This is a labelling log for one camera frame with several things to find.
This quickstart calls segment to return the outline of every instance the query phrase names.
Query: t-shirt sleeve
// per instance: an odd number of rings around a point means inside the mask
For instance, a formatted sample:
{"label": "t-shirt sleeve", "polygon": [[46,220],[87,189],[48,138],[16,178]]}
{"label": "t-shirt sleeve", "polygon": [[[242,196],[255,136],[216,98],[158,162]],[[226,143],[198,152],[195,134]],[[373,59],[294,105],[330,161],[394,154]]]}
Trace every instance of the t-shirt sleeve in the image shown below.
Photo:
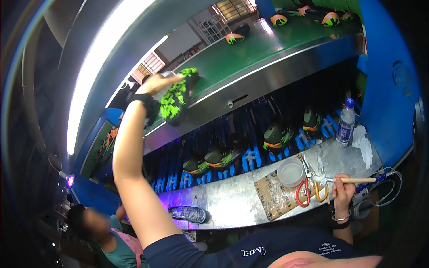
{"label": "t-shirt sleeve", "polygon": [[122,225],[116,215],[110,216],[110,220],[112,221],[112,228],[118,229],[119,231],[123,232]]}
{"label": "t-shirt sleeve", "polygon": [[204,252],[199,251],[183,234],[160,239],[143,251],[151,268],[206,267]]}

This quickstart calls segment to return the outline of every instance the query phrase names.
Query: hand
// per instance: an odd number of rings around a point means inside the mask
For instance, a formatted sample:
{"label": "hand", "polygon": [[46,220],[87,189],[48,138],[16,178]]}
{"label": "hand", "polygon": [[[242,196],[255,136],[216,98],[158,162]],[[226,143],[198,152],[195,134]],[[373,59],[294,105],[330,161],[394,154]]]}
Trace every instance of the hand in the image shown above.
{"label": "hand", "polygon": [[154,74],[149,79],[147,79],[139,89],[137,89],[136,94],[151,94],[152,96],[156,93],[163,90],[169,84],[179,82],[183,79],[182,74],[175,75],[170,78],[165,78],[160,74]]}
{"label": "hand", "polygon": [[[349,175],[341,173],[335,176],[335,178],[350,178]],[[332,195],[334,196],[334,208],[335,215],[337,218],[342,218],[348,215],[348,208],[350,201],[354,195],[356,186],[354,184],[343,184],[341,179],[335,181],[332,189]]]}

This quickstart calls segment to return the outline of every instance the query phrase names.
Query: pink apron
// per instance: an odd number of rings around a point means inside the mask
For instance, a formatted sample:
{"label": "pink apron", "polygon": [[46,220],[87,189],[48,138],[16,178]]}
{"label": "pink apron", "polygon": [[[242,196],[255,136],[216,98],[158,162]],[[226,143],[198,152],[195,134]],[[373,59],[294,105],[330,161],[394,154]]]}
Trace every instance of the pink apron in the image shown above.
{"label": "pink apron", "polygon": [[127,244],[128,247],[134,252],[136,255],[136,261],[137,261],[137,268],[140,268],[142,265],[142,261],[140,259],[140,256],[143,255],[143,249],[142,245],[140,244],[140,241],[137,238],[132,237],[131,235],[124,234],[123,232],[119,231],[118,229],[110,229],[111,231],[116,232],[120,238]]}

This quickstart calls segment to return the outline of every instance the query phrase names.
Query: white cloth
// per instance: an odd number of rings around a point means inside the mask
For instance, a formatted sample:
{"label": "white cloth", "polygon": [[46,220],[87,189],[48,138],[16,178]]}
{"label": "white cloth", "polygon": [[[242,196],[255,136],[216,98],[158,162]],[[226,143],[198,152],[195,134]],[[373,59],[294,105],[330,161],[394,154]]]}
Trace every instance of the white cloth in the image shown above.
{"label": "white cloth", "polygon": [[362,159],[365,162],[366,169],[372,165],[372,148],[371,142],[365,137],[366,129],[360,125],[353,130],[353,140],[351,146],[359,148],[362,154]]}

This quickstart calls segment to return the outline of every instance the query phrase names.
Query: wooden stick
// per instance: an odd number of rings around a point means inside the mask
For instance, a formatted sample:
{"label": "wooden stick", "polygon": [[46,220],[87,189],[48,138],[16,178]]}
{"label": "wooden stick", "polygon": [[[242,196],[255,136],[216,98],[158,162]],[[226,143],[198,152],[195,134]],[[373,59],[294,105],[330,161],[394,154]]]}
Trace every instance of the wooden stick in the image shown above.
{"label": "wooden stick", "polygon": [[375,178],[365,178],[365,179],[356,179],[356,178],[340,178],[341,181],[345,184],[347,183],[363,183],[363,182],[375,182]]}

